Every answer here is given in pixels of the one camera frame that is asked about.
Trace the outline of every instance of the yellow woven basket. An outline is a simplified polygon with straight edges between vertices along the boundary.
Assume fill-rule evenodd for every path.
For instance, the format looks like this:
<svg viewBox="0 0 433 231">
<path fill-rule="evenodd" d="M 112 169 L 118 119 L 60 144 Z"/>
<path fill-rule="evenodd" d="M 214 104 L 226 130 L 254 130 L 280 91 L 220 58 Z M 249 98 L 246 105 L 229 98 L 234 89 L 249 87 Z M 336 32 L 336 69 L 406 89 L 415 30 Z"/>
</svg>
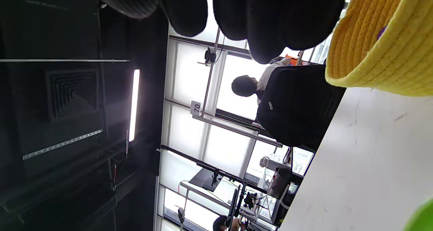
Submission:
<svg viewBox="0 0 433 231">
<path fill-rule="evenodd" d="M 335 86 L 433 95 L 433 0 L 351 0 L 325 77 Z"/>
</svg>

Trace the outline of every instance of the monitor stand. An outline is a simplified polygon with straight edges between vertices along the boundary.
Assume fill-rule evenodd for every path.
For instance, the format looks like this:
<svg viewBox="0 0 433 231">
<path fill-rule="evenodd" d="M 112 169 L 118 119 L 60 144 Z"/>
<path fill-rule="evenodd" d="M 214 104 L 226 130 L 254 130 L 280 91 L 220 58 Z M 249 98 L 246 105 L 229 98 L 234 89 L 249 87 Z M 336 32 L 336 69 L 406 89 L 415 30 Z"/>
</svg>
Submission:
<svg viewBox="0 0 433 231">
<path fill-rule="evenodd" d="M 215 191 L 219 183 L 221 182 L 222 176 L 218 175 L 216 178 L 216 182 L 213 182 L 213 171 L 209 171 L 207 169 L 201 169 L 190 181 L 189 183 L 196 185 L 198 187 L 204 188 L 208 191 Z"/>
</svg>

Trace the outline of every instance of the air vent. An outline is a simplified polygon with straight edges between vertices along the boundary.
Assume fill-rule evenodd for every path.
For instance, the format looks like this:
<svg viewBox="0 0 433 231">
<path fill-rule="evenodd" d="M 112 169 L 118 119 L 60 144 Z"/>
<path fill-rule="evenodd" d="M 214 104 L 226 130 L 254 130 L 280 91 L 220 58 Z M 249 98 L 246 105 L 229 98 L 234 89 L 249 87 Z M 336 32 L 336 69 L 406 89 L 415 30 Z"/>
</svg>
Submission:
<svg viewBox="0 0 433 231">
<path fill-rule="evenodd" d="M 96 69 L 46 72 L 50 121 L 77 117 L 98 110 Z"/>
</svg>

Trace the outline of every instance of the black chair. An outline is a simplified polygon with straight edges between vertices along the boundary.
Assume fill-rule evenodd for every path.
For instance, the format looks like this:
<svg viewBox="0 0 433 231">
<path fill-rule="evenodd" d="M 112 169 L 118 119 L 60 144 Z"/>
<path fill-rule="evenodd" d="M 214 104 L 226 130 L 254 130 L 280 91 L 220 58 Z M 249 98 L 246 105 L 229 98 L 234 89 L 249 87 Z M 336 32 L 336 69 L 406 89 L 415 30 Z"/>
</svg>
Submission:
<svg viewBox="0 0 433 231">
<path fill-rule="evenodd" d="M 257 120 L 278 142 L 320 145 L 345 88 L 325 80 L 325 65 L 276 68 L 269 78 Z"/>
</svg>

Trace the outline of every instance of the white shirt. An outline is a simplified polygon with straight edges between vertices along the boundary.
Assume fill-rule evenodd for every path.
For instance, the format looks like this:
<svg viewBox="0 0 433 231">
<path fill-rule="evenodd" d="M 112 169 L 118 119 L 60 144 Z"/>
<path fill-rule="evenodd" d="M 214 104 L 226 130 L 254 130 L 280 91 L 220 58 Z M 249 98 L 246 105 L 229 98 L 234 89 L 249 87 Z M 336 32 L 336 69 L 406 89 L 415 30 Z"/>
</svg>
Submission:
<svg viewBox="0 0 433 231">
<path fill-rule="evenodd" d="M 257 91 L 264 91 L 266 89 L 266 85 L 268 84 L 269 77 L 271 77 L 272 72 L 277 67 L 285 66 L 281 62 L 276 62 L 268 66 L 265 71 L 263 72 L 262 76 L 260 77 L 260 80 L 257 83 Z M 261 103 L 261 100 L 257 97 L 257 105 Z"/>
</svg>

